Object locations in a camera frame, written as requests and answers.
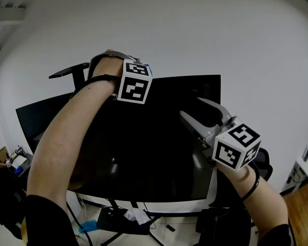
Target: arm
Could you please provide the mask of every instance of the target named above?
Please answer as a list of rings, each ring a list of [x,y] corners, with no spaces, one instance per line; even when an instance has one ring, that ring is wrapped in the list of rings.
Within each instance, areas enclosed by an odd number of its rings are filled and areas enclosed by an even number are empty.
[[[122,75],[121,59],[105,57],[94,76]],[[27,183],[27,195],[45,197],[65,211],[66,191],[83,138],[101,105],[115,85],[97,81],[83,88],[57,114],[35,151]]]
[[[6,164],[0,162],[0,168],[6,168],[6,167],[7,167]]]
[[[238,172],[221,164],[217,168],[231,181],[240,197],[246,195],[255,183],[256,174],[250,166],[245,166]],[[272,228],[288,224],[287,207],[283,198],[263,178],[260,178],[257,188],[244,201],[244,205],[259,230],[259,239]]]

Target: white tissue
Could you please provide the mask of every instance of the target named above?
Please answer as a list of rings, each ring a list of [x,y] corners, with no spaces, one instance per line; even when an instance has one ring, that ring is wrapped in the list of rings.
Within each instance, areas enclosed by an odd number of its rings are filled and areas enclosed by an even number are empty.
[[[132,208],[131,210],[128,210],[124,214],[124,217],[131,221],[137,220],[139,225],[150,221],[150,218],[148,218],[146,213],[138,208]]]

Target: computer monitor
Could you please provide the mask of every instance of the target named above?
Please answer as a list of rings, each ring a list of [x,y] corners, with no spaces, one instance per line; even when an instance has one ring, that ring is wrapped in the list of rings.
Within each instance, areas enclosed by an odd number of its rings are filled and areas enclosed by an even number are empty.
[[[16,110],[33,152],[69,96]],[[191,112],[196,97],[220,103],[220,75],[153,79],[144,105],[110,97],[86,133],[71,187],[74,183],[76,192],[127,201],[205,199],[212,169],[203,154],[194,154],[201,143],[179,115],[180,110]]]

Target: black wristband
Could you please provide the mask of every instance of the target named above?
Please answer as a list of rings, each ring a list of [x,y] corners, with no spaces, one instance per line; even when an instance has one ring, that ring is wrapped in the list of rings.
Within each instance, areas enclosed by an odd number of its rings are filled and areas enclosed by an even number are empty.
[[[73,94],[71,95],[70,99],[72,99],[81,89],[83,89],[85,86],[96,82],[96,81],[113,81],[116,83],[116,91],[118,91],[119,86],[120,86],[120,82],[121,82],[121,78],[118,76],[111,76],[111,75],[101,75],[101,76],[94,76],[90,79],[88,79],[87,81],[83,82],[81,85],[78,86],[78,88],[75,89],[75,91],[73,92]]]
[[[256,173],[256,182],[254,183],[254,185],[252,186],[252,188],[250,189],[250,191],[248,193],[246,193],[241,200],[245,201],[247,198],[250,197],[250,195],[253,193],[253,191],[255,191],[255,189],[257,188],[258,184],[259,184],[259,180],[260,180],[260,172],[259,169],[257,167],[257,165],[252,161],[248,164],[251,168],[254,169],[255,173]]]

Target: black sleeve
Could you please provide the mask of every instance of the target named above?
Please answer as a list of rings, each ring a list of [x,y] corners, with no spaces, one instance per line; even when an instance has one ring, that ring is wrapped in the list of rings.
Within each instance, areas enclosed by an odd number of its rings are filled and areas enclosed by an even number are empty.
[[[290,246],[291,238],[289,235],[289,227],[283,224],[271,229],[262,237],[258,246]]]
[[[25,203],[27,246],[79,245],[66,212],[56,203],[35,195]]]

